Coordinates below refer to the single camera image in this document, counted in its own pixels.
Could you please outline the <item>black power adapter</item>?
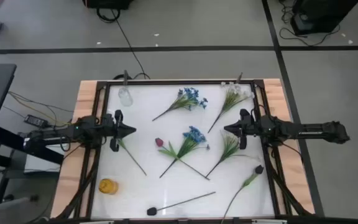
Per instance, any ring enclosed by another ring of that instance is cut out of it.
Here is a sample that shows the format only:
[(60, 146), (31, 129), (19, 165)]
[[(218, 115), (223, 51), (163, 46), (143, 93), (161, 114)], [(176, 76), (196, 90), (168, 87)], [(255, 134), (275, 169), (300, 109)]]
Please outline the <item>black power adapter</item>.
[(41, 129), (50, 127), (50, 124), (47, 120), (33, 116), (31, 114), (28, 114), (24, 118), (24, 122), (27, 124), (33, 125), (35, 127), (41, 128)]

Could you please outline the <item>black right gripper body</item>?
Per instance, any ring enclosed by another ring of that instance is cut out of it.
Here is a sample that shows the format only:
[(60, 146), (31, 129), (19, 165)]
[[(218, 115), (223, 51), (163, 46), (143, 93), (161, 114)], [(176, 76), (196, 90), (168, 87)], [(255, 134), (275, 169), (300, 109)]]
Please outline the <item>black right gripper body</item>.
[(259, 130), (254, 117), (246, 109), (240, 110), (240, 149), (247, 147), (247, 136), (248, 135), (259, 135)]

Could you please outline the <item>red artificial tulip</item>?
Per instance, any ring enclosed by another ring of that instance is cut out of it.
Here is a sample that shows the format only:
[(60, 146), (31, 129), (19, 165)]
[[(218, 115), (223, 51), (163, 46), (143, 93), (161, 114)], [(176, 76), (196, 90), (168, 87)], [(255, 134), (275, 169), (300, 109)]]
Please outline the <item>red artificial tulip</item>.
[(165, 154), (169, 157), (173, 158), (173, 162), (169, 165), (169, 167), (163, 172), (163, 174), (161, 175), (161, 177), (166, 173), (167, 170), (169, 170), (169, 168), (171, 168), (172, 165), (174, 165), (174, 163), (176, 163), (176, 161), (180, 161), (182, 162), (184, 165), (188, 166), (190, 169), (192, 169), (193, 171), (197, 172), (199, 175), (201, 175), (203, 178), (207, 179), (208, 178), (206, 176), (204, 176), (203, 174), (201, 174), (200, 172), (198, 172), (196, 169), (194, 169), (192, 166), (190, 166), (189, 164), (187, 164), (186, 162), (184, 162), (182, 160), (182, 157), (187, 155), (188, 153), (190, 153), (191, 151), (194, 151), (195, 149), (198, 149), (198, 145), (200, 143), (202, 143), (202, 141), (196, 141), (194, 138), (191, 137), (186, 137), (185, 140), (183, 141), (179, 152), (175, 152), (171, 142), (168, 142), (168, 146), (165, 145), (165, 142), (160, 139), (160, 138), (156, 138), (155, 139), (155, 143), (158, 147), (158, 151), (161, 152), (162, 154)]
[(142, 171), (142, 173), (147, 176), (147, 173), (145, 172), (145, 170), (142, 168), (142, 166), (136, 161), (135, 157), (131, 154), (131, 152), (127, 149), (124, 141), (122, 139), (118, 139), (117, 143), (120, 147), (122, 147), (130, 156), (130, 158), (133, 160), (133, 162), (136, 164), (136, 166)]

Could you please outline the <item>green leafy stem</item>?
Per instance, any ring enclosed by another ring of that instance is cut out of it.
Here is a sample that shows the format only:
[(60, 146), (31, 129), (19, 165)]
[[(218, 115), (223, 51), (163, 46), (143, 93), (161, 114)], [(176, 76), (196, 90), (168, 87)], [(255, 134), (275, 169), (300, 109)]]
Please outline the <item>green leafy stem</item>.
[(206, 178), (224, 161), (232, 157), (241, 157), (251, 159), (261, 163), (261, 158), (259, 156), (247, 155), (243, 153), (243, 149), (240, 149), (241, 142), (238, 137), (229, 133), (228, 131), (219, 132), (219, 142), (217, 146), (213, 146), (213, 166), (205, 175)]

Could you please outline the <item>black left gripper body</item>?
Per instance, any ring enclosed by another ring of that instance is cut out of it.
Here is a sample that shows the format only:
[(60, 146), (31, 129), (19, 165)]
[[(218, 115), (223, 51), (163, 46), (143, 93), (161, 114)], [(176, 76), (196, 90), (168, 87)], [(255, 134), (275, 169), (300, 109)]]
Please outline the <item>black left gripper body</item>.
[(106, 137), (111, 137), (109, 147), (113, 152), (119, 151), (119, 144), (117, 139), (120, 134), (119, 128), (123, 124), (123, 113), (121, 110), (116, 110), (114, 115), (105, 114), (103, 116), (103, 124), (106, 126)]

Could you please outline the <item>white artificial flower bunch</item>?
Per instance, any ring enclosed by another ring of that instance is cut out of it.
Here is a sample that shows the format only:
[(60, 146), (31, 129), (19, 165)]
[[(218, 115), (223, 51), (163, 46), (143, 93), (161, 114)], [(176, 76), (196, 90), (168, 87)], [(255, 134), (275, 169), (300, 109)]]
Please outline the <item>white artificial flower bunch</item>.
[(230, 111), (234, 106), (239, 103), (255, 98), (255, 94), (250, 88), (243, 89), (241, 84), (238, 82), (221, 82), (221, 86), (225, 90), (224, 102), (222, 104), (221, 110), (217, 115), (214, 123), (211, 125), (208, 133), (213, 129), (217, 121), (228, 111)]

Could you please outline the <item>dark-headed artificial tulip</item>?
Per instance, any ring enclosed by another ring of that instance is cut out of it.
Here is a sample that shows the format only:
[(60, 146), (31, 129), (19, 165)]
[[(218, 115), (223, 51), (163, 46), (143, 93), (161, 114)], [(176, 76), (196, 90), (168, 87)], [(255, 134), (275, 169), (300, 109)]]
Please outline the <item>dark-headed artificial tulip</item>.
[(231, 199), (231, 201), (229, 202), (229, 205), (227, 206), (227, 209), (224, 213), (224, 216), (220, 222), (220, 224), (223, 224), (226, 215), (233, 203), (233, 201), (235, 200), (235, 198), (237, 197), (237, 195), (241, 192), (242, 189), (244, 189), (245, 187), (247, 187), (248, 185), (250, 185), (260, 174), (262, 174), (264, 171), (264, 167), (262, 165), (259, 165), (257, 167), (255, 167), (253, 173), (245, 180), (243, 181), (242, 185), (240, 186), (239, 190), (234, 194), (233, 198)]
[(207, 194), (204, 194), (204, 195), (200, 195), (200, 196), (197, 196), (197, 197), (190, 198), (190, 199), (188, 199), (188, 200), (184, 200), (184, 201), (177, 202), (177, 203), (174, 203), (174, 204), (171, 204), (171, 205), (167, 205), (167, 206), (162, 207), (162, 208), (150, 207), (150, 208), (147, 210), (147, 215), (148, 215), (148, 216), (155, 216), (155, 215), (157, 214), (157, 212), (159, 212), (159, 211), (161, 211), (161, 210), (165, 210), (165, 209), (167, 209), (167, 208), (175, 207), (175, 206), (177, 206), (177, 205), (181, 205), (181, 204), (184, 204), (184, 203), (193, 201), (193, 200), (197, 200), (197, 199), (199, 199), (199, 198), (207, 197), (207, 196), (213, 195), (213, 194), (215, 194), (215, 193), (216, 193), (216, 192), (210, 192), (210, 193), (207, 193)]

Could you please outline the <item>yellow glass vase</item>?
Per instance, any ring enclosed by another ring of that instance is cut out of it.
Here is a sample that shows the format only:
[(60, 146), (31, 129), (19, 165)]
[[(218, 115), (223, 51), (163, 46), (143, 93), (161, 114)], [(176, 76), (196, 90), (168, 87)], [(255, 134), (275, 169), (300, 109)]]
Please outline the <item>yellow glass vase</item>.
[(111, 179), (102, 179), (99, 182), (99, 191), (104, 194), (114, 195), (119, 189), (119, 184)]

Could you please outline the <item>black aluminium rig frame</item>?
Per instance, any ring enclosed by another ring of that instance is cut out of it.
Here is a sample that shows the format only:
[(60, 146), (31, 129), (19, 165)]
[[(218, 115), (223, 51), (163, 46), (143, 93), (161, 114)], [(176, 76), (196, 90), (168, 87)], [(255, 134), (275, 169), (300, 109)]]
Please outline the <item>black aluminium rig frame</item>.
[[(217, 85), (221, 80), (130, 80), (130, 86), (151, 86), (151, 85)], [(245, 79), (242, 83), (250, 83), (252, 87), (256, 87), (258, 91), (257, 100), (266, 108), (267, 113), (277, 116), (285, 121), (291, 120), (291, 115), (288, 109), (287, 99), (282, 87), (282, 83), (277, 78), (267, 79)], [(109, 85), (121, 85), (122, 80), (82, 80), (76, 99), (75, 109), (73, 112), (73, 119), (76, 120), (83, 116), (96, 115), (104, 113), (104, 104), (108, 100)], [(289, 199), (284, 195), (283, 190), (278, 188), (275, 183), (273, 175), (276, 174), (278, 178), (285, 180), (282, 162), (278, 152), (278, 148), (273, 148), (276, 158), (270, 157), (267, 147), (262, 148), (264, 153), (264, 162), (267, 169), (267, 177), (272, 191), (272, 200), (275, 213), (271, 216), (261, 216), (261, 219), (279, 219), (292, 212), (289, 205)], [(83, 164), (79, 181), (85, 180), (85, 175), (91, 172), (91, 166), (98, 165), (100, 157), (100, 148), (85, 149), (83, 156)], [(91, 209), (93, 207), (94, 189), (96, 187), (96, 178), (93, 177), (80, 204), (77, 206), (79, 210), (78, 217), (89, 218)]]

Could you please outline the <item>clear ribbed glass vase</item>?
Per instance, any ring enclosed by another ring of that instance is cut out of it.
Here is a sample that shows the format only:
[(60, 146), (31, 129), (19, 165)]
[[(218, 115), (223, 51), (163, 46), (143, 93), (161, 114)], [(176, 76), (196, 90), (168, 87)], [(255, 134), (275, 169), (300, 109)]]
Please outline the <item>clear ribbed glass vase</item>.
[(123, 106), (129, 107), (133, 104), (131, 93), (126, 86), (123, 86), (119, 89), (118, 96)]

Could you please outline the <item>black box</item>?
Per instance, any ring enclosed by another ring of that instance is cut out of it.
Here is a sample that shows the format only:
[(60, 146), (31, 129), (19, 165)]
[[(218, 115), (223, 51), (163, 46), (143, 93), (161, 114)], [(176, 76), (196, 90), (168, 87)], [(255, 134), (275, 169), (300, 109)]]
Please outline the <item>black box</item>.
[(87, 8), (126, 10), (134, 0), (82, 0)]

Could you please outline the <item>blue artificial flower bunch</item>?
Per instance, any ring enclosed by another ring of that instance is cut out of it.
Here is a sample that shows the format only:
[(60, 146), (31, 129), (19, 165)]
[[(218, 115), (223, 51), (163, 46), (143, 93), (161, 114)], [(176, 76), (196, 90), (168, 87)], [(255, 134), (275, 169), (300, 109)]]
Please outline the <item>blue artificial flower bunch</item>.
[(179, 151), (176, 152), (171, 144), (171, 142), (168, 142), (168, 146), (165, 146), (165, 143), (160, 138), (155, 138), (155, 143), (158, 147), (158, 152), (161, 152), (162, 154), (165, 154), (166, 156), (172, 157), (173, 161), (172, 163), (165, 169), (165, 171), (160, 175), (160, 177), (163, 177), (165, 173), (171, 168), (176, 161), (182, 162), (184, 165), (188, 166), (190, 169), (195, 171), (197, 174), (201, 175), (203, 178), (209, 180), (205, 175), (198, 172), (195, 168), (187, 164), (182, 160), (182, 157), (189, 154), (190, 152), (201, 148), (200, 144), (204, 144), (206, 142), (205, 135), (196, 127), (190, 126), (189, 131), (183, 133), (183, 142), (179, 148)]
[(155, 121), (159, 117), (167, 114), (170, 111), (184, 108), (191, 111), (194, 107), (201, 107), (205, 109), (208, 105), (208, 100), (206, 98), (200, 98), (200, 91), (196, 88), (184, 87), (183, 89), (178, 90), (177, 98), (175, 101), (161, 114), (155, 117), (152, 121)]

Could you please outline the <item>black equipment case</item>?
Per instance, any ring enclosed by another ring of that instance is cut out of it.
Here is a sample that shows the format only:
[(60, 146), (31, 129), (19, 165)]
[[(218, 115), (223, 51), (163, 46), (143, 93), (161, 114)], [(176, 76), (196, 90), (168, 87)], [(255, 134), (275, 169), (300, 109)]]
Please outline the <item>black equipment case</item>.
[(358, 0), (296, 0), (290, 25), (296, 35), (330, 33)]

